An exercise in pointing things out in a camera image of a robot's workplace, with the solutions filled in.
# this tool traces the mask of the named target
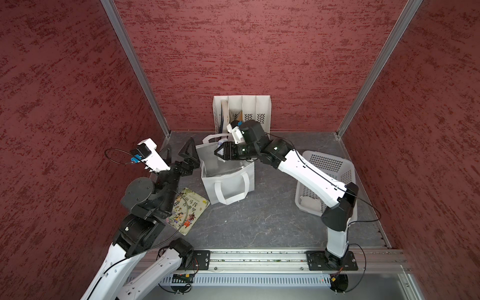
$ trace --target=floor surface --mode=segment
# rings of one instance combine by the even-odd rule
[[[313,150],[347,157],[333,132],[275,134],[291,140],[300,153]],[[173,132],[169,141],[173,160],[180,160],[175,154],[190,136],[196,144],[200,144],[207,135],[207,132]],[[208,199],[199,169],[192,176],[180,180],[179,191],[184,187]],[[291,176],[255,162],[255,190],[231,205],[210,205],[184,238],[195,248],[324,248],[327,242],[326,227],[320,217],[297,208],[294,202],[296,187],[297,180]],[[360,186],[359,197],[365,198],[364,193]],[[372,219],[376,219],[376,216],[371,208],[358,201],[358,220]],[[362,247],[385,246],[377,224],[352,224],[349,242]],[[170,237],[174,232],[167,225],[157,241]]]

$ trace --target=metal base plate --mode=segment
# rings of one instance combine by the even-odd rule
[[[307,255],[308,268],[310,271],[332,271],[325,263],[325,251],[306,251],[305,254]],[[353,252],[348,251],[347,254],[345,254],[343,271],[358,271],[358,269],[359,267],[353,256]]]
[[[184,270],[193,270],[193,271],[196,271],[197,269],[199,271],[208,270],[208,266],[210,265],[210,251],[209,250],[193,250],[192,260],[193,260],[193,263],[190,264],[190,266],[185,268]]]

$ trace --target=red textured wall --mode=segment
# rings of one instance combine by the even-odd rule
[[[0,298],[79,299],[145,174],[103,150],[161,130],[100,1],[3,1],[0,39]]]
[[[480,298],[480,2],[424,0],[344,141],[428,299]]]
[[[336,131],[406,1],[117,0],[174,130],[213,95],[271,95],[272,129]]]

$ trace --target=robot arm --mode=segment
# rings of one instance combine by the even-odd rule
[[[257,158],[303,183],[328,206],[321,216],[328,228],[325,263],[331,269],[341,268],[348,249],[347,226],[356,219],[354,208],[358,187],[331,178],[303,158],[287,141],[271,141],[257,121],[234,121],[227,130],[235,141],[223,142],[215,150],[215,155],[223,160]]]
[[[157,180],[140,177],[132,181],[121,200],[129,214],[115,234],[107,256],[82,300],[138,300],[148,294],[166,275],[191,264],[193,247],[182,239],[174,240],[164,254],[132,282],[123,284],[172,215],[181,176],[191,175],[200,165],[192,138],[180,150],[183,161],[166,162],[156,152],[156,144],[147,139],[131,151],[132,162],[142,162],[157,174]]]

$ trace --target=book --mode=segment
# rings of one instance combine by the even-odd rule
[[[180,194],[185,199],[177,195],[173,205],[172,215],[166,219],[166,222],[175,229],[178,229],[185,220],[179,232],[187,235],[200,215],[210,205],[210,201],[188,188],[184,188]]]

